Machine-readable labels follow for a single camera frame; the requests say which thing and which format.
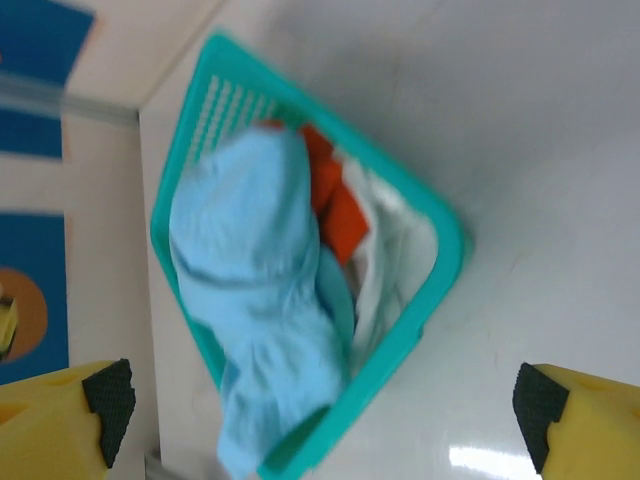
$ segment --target black rubber pad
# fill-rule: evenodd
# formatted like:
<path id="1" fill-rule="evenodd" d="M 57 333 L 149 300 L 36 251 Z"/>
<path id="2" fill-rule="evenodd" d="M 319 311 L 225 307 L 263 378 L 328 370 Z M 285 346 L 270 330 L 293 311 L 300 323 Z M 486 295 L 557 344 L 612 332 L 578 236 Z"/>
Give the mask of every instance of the black rubber pad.
<path id="1" fill-rule="evenodd" d="M 11 349 L 13 348 L 13 342 L 16 339 L 16 334 L 18 333 L 18 329 L 16 328 L 13 331 L 13 336 L 11 337 L 11 341 L 9 342 L 9 346 L 7 347 L 6 350 L 0 352 L 0 362 L 2 362 L 4 359 L 6 359 L 9 354 L 11 353 Z"/>
<path id="2" fill-rule="evenodd" d="M 11 305 L 13 305 L 12 297 L 0 297 L 0 307 L 11 308 Z"/>
<path id="3" fill-rule="evenodd" d="M 542 473 L 549 455 L 549 425 L 560 421 L 568 397 L 569 390 L 528 363 L 522 364 L 513 390 L 513 411 L 537 473 Z"/>
<path id="4" fill-rule="evenodd" d="M 100 450 L 107 468 L 113 467 L 136 404 L 129 360 L 121 359 L 82 381 L 89 410 L 100 417 Z"/>

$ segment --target light blue cloth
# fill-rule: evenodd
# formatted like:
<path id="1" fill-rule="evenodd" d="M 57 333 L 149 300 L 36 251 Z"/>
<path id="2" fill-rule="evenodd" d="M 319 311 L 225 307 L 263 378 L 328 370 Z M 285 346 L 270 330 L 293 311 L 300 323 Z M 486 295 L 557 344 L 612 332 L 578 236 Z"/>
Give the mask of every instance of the light blue cloth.
<path id="1" fill-rule="evenodd" d="M 218 456 L 232 478 L 349 381 L 354 307 L 320 245 L 304 140 L 251 127 L 184 172 L 170 235 L 180 295 L 227 366 Z"/>

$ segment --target white floor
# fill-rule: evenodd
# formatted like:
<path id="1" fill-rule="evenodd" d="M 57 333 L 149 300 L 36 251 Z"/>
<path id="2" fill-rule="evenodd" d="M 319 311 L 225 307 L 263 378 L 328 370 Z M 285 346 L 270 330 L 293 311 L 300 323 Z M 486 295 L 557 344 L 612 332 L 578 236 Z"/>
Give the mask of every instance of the white floor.
<path id="1" fill-rule="evenodd" d="M 110 480 L 158 443 L 138 129 L 64 119 L 64 163 L 0 156 L 0 211 L 63 213 L 71 365 L 128 358 L 137 403 Z"/>
<path id="2" fill-rule="evenodd" d="M 442 192 L 476 243 L 419 346 L 310 478 L 532 479 L 511 408 L 521 362 L 640 385 L 639 20 L 632 0 L 223 8 L 216 25 Z M 197 49 L 142 111 L 147 218 Z M 208 478 L 217 397 L 149 259 L 163 460 Z"/>

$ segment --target teal plastic basket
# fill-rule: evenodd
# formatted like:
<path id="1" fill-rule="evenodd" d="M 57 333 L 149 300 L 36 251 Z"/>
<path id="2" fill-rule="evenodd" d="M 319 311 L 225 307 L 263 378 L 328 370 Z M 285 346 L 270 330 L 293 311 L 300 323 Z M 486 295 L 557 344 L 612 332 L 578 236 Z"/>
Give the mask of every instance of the teal plastic basket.
<path id="1" fill-rule="evenodd" d="M 460 273 L 465 236 L 445 202 L 417 178 L 230 37 L 216 33 L 202 50 L 187 92 L 160 180 L 151 240 L 217 387 L 225 357 L 212 332 L 190 319 L 180 299 L 169 249 L 171 202 L 186 164 L 197 162 L 201 153 L 215 148 L 235 130 L 267 118 L 292 127 L 307 122 L 315 125 L 395 187 L 413 208 L 427 215 L 438 236 L 438 255 L 429 277 L 338 402 L 308 419 L 281 442 L 259 469 L 265 479 L 296 479 L 320 463 L 418 343 L 426 320 Z"/>

